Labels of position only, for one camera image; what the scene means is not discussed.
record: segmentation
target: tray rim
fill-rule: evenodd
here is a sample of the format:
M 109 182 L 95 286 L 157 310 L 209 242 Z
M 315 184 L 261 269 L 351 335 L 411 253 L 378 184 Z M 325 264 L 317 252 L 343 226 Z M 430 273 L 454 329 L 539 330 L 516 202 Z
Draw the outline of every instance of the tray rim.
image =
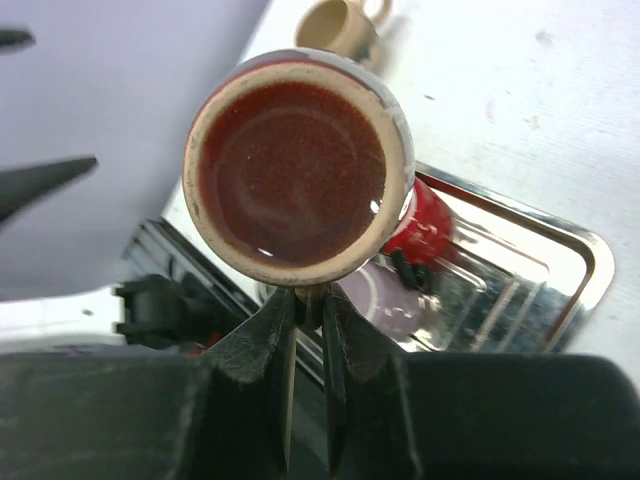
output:
M 599 235 L 572 222 L 547 214 L 524 203 L 491 191 L 480 185 L 463 180 L 437 168 L 416 162 L 416 174 L 436 192 L 442 191 L 459 200 L 472 203 L 468 198 L 479 200 L 481 205 L 472 203 L 489 213 L 500 212 L 501 218 L 514 221 L 519 218 L 524 222 L 515 222 L 554 241 L 564 239 L 568 248 L 577 252 L 584 260 L 587 272 L 579 289 L 571 297 L 562 321 L 555 326 L 555 332 L 547 342 L 544 352 L 558 352 L 558 346 L 567 333 L 570 324 L 576 324 L 577 332 L 584 327 L 585 320 L 595 311 L 613 281 L 615 259 L 609 245 Z M 453 191 L 464 195 L 455 195 Z

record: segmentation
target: cup handle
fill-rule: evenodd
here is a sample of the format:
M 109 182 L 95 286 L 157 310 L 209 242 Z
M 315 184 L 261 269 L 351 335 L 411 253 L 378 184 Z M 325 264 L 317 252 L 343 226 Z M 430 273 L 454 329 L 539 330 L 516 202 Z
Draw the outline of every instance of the cup handle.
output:
M 362 8 L 363 10 L 364 10 L 364 4 L 367 3 L 367 0 L 350 0 L 350 1 L 355 3 L 358 7 Z M 379 27 L 380 25 L 382 25 L 382 22 L 384 22 L 387 19 L 387 17 L 389 16 L 389 13 L 391 13 L 391 1 L 392 0 L 382 0 L 382 5 L 380 5 L 380 10 L 378 10 L 376 14 L 370 18 L 371 23 L 373 23 L 374 26 Z

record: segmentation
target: metal tray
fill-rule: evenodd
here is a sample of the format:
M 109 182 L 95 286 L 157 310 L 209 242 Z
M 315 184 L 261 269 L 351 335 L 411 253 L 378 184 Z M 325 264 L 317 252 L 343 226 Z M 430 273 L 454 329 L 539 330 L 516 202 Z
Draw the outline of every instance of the metal tray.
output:
M 597 235 L 435 168 L 418 176 L 454 215 L 452 254 L 437 260 L 433 294 L 409 351 L 557 352 L 611 283 Z

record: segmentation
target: small cup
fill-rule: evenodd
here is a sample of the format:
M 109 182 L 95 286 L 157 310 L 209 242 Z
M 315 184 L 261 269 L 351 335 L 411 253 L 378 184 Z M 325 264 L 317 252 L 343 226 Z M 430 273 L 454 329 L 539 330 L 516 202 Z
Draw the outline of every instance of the small cup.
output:
M 382 0 L 371 18 L 363 11 L 365 0 L 325 0 L 304 17 L 296 34 L 296 45 L 328 50 L 360 63 L 369 70 L 380 60 L 376 28 L 389 16 L 391 0 Z

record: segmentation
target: cup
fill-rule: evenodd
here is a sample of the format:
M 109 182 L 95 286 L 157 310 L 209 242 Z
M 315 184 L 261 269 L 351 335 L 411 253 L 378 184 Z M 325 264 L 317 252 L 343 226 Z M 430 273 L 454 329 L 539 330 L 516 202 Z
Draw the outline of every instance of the cup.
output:
M 449 248 L 453 219 L 447 204 L 419 178 L 407 213 L 382 248 L 391 255 L 402 251 L 410 264 L 429 265 Z
M 376 27 L 389 16 L 391 0 L 382 0 L 369 18 L 366 0 L 325 0 L 314 6 L 300 22 L 296 46 L 328 50 L 373 70 L 380 60 Z
M 223 261 L 304 287 L 362 266 L 406 212 L 415 163 L 398 103 L 373 73 L 290 49 L 240 64 L 196 115 L 183 190 Z

